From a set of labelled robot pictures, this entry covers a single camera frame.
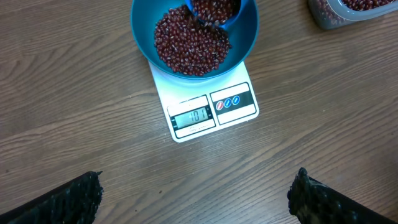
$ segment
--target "wooden surface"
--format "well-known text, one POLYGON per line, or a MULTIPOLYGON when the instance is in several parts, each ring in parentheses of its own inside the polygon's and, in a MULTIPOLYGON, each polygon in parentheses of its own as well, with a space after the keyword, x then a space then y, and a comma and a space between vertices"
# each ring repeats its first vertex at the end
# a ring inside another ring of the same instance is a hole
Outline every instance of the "wooden surface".
POLYGON ((172 141, 130 0, 0 1, 0 213, 104 171, 96 223, 298 223, 299 167, 398 221, 398 12, 337 30, 258 1, 260 115, 172 141))

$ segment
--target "kitchen scale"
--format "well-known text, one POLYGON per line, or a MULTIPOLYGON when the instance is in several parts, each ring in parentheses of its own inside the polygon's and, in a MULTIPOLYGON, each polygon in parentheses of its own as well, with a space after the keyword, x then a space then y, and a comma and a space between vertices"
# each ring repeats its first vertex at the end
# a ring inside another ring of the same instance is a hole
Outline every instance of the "kitchen scale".
POLYGON ((259 114, 244 62, 227 74, 205 80, 169 75, 149 62, 172 138, 184 142, 259 114))

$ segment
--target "red button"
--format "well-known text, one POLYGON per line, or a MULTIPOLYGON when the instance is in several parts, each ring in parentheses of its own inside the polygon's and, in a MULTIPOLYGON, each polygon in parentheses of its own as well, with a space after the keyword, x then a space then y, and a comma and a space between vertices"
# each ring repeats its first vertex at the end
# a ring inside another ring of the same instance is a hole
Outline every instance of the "red button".
POLYGON ((223 107, 224 107, 224 102, 222 102, 222 101, 219 101, 216 105, 217 110, 221 110, 221 109, 223 109, 223 107))

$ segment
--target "bowl rim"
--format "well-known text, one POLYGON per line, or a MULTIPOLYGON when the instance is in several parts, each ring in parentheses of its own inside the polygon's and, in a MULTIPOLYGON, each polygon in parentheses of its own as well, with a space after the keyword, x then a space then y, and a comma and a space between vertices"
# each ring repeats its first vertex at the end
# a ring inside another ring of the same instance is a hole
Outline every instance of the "bowl rim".
POLYGON ((178 77, 178 78, 184 78, 184 79, 189 79, 189 80, 196 80, 196 79, 199 79, 199 80, 206 80, 206 79, 216 78, 216 77, 219 77, 219 76, 221 76, 221 75, 227 74, 228 72, 230 72, 230 71, 232 71, 233 69, 235 69, 238 65, 240 65, 240 64, 246 59, 246 57, 248 57, 248 55, 251 53, 251 51, 252 51, 252 49, 253 49, 253 47, 254 47, 254 44, 255 44, 256 41, 257 41, 257 37, 258 37, 258 34, 259 34, 259 29, 260 29, 260 28, 259 28, 259 27, 260 27, 259 9, 258 9, 258 6, 257 6, 257 3, 256 3, 255 0, 249 0, 249 1, 252 1, 252 2, 253 2, 254 7, 256 8, 256 14, 257 14, 256 34, 254 35, 254 40, 253 40, 253 42, 252 42, 252 44, 251 44, 251 46, 250 46, 248 52, 244 55, 244 57, 243 57, 236 65, 232 66, 232 67, 231 67, 230 69, 228 69, 227 71, 225 71, 225 72, 223 72, 223 73, 220 73, 220 74, 218 74, 218 75, 214 75, 214 76, 212 76, 212 77, 206 77, 206 75, 204 75, 204 76, 202 76, 202 77, 198 77, 198 76, 196 76, 196 75, 178 75, 178 74, 176 74, 176 73, 170 73, 169 71, 166 71, 165 69, 159 67, 155 62, 153 62, 153 61, 148 57, 148 55, 142 50, 141 46, 139 45, 139 43, 138 43, 138 41, 137 41, 136 33, 134 32, 134 29, 132 28, 132 9, 133 9, 133 7, 134 7, 135 1, 136 1, 136 0, 132 0, 131 9, 130 9, 130 28, 131 28, 132 36, 133 36, 133 38, 134 38, 134 40, 135 40, 135 42, 136 42, 136 45, 138 46, 138 48, 139 48, 139 50, 141 51, 141 53, 145 56, 145 58, 146 58, 151 64, 155 65, 159 70, 165 72, 166 74, 169 74, 169 75, 172 75, 172 76, 175 76, 175 77, 178 77))

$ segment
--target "teal bowl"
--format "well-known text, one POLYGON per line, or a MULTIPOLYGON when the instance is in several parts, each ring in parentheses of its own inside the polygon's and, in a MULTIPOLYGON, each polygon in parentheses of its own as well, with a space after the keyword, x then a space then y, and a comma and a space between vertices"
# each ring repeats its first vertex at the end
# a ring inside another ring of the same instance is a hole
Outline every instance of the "teal bowl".
POLYGON ((157 68, 170 75, 187 79, 214 78, 228 73, 238 66, 250 53, 259 32, 259 13, 255 0, 249 0, 237 20, 227 28, 229 42, 233 48, 220 64, 202 77, 174 73, 159 58, 155 48, 155 24, 170 8, 180 7, 184 0, 133 0, 131 6, 131 30, 137 46, 145 57, 157 68))

